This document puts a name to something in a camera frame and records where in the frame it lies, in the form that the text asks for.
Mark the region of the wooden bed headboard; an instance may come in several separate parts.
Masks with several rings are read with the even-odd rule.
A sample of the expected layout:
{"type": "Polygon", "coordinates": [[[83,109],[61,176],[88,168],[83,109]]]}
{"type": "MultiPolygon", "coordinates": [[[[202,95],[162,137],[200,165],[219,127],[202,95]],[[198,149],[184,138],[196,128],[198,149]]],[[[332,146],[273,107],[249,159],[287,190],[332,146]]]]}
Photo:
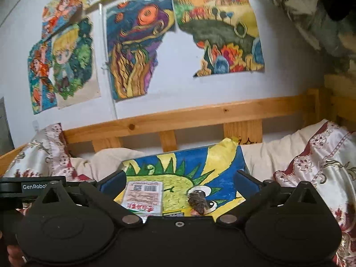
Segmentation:
{"type": "Polygon", "coordinates": [[[122,147],[124,137],[158,133],[163,152],[170,152],[177,150],[177,129],[222,125],[226,138],[260,143],[264,119],[289,115],[302,115],[305,125],[325,118],[352,129],[355,99],[310,89],[291,97],[251,99],[117,119],[65,130],[63,137],[68,145],[91,142],[94,151],[99,152],[122,147]]]}

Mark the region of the yellow snack bar pack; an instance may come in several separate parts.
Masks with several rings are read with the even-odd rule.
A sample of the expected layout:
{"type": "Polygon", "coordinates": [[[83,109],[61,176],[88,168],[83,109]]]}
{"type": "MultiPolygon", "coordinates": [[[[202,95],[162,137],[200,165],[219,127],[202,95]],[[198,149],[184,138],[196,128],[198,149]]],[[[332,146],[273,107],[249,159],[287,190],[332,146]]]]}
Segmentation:
{"type": "Polygon", "coordinates": [[[163,214],[164,217],[184,217],[183,211],[168,212],[163,214]]]}

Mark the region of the dark brown dried snack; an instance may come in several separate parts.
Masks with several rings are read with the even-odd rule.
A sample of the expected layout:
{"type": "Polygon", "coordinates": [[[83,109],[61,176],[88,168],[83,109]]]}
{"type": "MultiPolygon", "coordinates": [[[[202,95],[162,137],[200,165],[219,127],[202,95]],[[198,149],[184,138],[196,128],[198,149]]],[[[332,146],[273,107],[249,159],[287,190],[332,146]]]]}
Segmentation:
{"type": "Polygon", "coordinates": [[[194,190],[188,194],[188,203],[193,210],[203,216],[208,209],[206,196],[202,190],[194,190]]]}

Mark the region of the tray with dinosaur painting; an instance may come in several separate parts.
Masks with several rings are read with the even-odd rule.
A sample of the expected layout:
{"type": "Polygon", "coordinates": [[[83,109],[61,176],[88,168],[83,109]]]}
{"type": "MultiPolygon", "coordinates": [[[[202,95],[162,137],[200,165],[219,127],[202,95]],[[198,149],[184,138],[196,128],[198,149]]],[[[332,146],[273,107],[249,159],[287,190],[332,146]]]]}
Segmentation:
{"type": "Polygon", "coordinates": [[[206,215],[214,219],[244,202],[234,185],[234,176],[246,169],[242,149],[231,139],[212,146],[126,160],[119,166],[128,182],[163,182],[162,214],[183,211],[185,216],[196,215],[188,203],[188,194],[202,190],[208,203],[206,215]]]}

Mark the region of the white red-text snack packet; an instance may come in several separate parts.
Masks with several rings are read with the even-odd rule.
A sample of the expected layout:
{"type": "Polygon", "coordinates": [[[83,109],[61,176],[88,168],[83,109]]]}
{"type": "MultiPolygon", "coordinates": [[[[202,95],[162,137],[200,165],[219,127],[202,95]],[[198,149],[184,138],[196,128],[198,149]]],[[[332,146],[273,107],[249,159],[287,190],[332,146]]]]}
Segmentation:
{"type": "Polygon", "coordinates": [[[130,181],[121,205],[146,222],[149,216],[162,216],[164,184],[160,181],[130,181]]]}

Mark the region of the swirly sun painting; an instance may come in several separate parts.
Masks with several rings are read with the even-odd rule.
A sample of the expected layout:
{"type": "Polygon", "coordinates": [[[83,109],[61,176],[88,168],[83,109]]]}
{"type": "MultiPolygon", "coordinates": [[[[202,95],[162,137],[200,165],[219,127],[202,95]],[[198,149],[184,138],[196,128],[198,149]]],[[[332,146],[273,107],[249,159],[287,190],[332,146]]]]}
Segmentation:
{"type": "Polygon", "coordinates": [[[105,34],[114,100],[146,95],[164,35],[175,30],[173,0],[122,0],[106,8],[105,34]]]}

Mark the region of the white floral embroidered blanket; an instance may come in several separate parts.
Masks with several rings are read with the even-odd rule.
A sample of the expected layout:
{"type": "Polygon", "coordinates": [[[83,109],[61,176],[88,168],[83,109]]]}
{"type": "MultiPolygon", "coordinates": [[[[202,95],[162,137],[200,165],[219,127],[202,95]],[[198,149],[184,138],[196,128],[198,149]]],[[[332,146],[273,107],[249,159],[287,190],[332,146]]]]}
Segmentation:
{"type": "Polygon", "coordinates": [[[355,132],[324,119],[298,134],[304,150],[273,177],[285,187],[314,186],[342,231],[336,263],[355,266],[355,132]]]}

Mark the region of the landscape painting on wall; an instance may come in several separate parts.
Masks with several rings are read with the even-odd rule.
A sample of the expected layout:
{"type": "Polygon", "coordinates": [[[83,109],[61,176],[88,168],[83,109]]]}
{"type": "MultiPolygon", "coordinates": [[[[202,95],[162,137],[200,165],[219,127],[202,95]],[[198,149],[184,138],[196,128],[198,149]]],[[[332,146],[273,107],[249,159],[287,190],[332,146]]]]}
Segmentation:
{"type": "Polygon", "coordinates": [[[195,77],[264,70],[249,0],[173,0],[173,6],[180,30],[204,50],[195,77]]]}

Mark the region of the blond boy painting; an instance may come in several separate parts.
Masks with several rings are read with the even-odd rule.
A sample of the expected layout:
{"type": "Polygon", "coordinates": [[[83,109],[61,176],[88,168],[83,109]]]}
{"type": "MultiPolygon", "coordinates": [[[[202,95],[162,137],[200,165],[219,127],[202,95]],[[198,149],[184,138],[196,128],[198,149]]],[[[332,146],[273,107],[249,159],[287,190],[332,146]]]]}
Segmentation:
{"type": "Polygon", "coordinates": [[[87,16],[51,40],[54,91],[60,109],[101,97],[92,30],[87,16]]]}

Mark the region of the red-haired girl painting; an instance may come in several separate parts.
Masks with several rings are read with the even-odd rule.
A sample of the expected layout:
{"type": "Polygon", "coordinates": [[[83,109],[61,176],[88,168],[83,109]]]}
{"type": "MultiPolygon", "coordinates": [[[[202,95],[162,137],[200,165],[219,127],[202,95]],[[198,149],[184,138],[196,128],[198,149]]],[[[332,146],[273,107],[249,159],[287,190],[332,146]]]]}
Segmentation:
{"type": "Polygon", "coordinates": [[[49,79],[53,62],[51,38],[81,5],[82,0],[51,0],[43,8],[41,39],[30,50],[27,61],[30,101],[35,115],[57,105],[54,86],[49,79]]]}

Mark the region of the white pillow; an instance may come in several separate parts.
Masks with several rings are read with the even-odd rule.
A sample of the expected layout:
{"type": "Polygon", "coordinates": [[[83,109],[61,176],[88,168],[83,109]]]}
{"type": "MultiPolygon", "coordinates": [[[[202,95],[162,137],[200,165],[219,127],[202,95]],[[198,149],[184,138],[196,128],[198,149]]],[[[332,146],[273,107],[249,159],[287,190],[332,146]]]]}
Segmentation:
{"type": "MultiPolygon", "coordinates": [[[[305,149],[308,141],[325,122],[326,120],[323,119],[280,140],[243,145],[241,148],[249,172],[260,181],[272,179],[275,171],[286,169],[290,162],[305,149]]],[[[136,150],[109,148],[99,151],[88,159],[71,157],[70,162],[78,175],[100,181],[114,173],[123,161],[143,156],[145,156],[143,152],[136,150]]]]}

